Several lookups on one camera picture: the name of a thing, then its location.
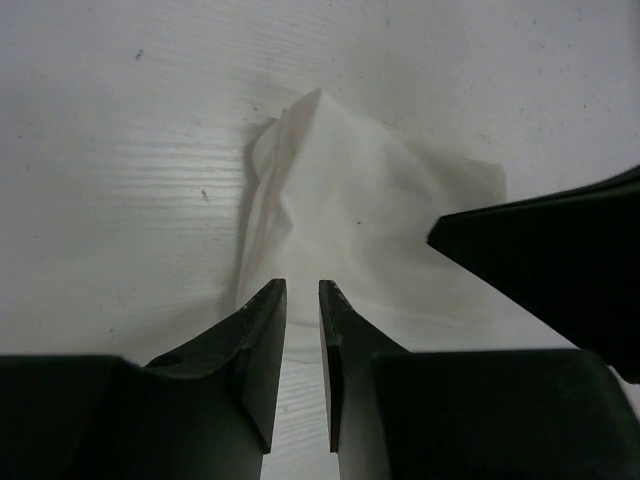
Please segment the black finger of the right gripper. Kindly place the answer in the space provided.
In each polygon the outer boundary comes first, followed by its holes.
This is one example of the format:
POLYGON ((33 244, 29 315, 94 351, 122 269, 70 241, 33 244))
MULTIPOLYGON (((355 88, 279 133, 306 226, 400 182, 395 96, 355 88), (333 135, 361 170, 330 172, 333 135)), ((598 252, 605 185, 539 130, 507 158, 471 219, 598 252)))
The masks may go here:
POLYGON ((639 170, 441 217, 428 244, 639 381, 639 170))

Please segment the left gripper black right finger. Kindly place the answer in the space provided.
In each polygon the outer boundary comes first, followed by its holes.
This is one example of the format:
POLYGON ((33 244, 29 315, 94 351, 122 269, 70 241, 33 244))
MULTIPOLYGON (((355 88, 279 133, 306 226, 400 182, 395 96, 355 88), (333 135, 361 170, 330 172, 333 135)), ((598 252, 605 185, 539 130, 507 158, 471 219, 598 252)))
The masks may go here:
POLYGON ((575 349, 411 352, 319 284, 330 449, 344 479, 635 479, 639 422, 575 349))

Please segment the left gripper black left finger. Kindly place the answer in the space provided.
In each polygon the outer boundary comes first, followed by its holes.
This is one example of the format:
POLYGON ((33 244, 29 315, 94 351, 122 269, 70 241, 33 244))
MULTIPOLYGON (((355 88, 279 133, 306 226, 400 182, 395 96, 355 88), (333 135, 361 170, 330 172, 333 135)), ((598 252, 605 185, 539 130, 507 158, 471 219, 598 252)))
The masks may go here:
POLYGON ((286 283, 140 366, 110 355, 1 360, 5 479, 257 479, 270 452, 286 283))

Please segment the white tank top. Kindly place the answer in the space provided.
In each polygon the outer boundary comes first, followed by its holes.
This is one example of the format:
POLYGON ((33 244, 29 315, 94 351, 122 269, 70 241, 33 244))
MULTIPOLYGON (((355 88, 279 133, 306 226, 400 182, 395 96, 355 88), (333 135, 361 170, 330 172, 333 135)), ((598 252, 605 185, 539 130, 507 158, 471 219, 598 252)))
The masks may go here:
POLYGON ((427 244, 447 214, 502 204, 504 170, 419 144, 315 90, 257 140, 236 300, 287 283, 285 356, 320 358, 318 286, 411 350, 557 348, 565 340, 427 244))

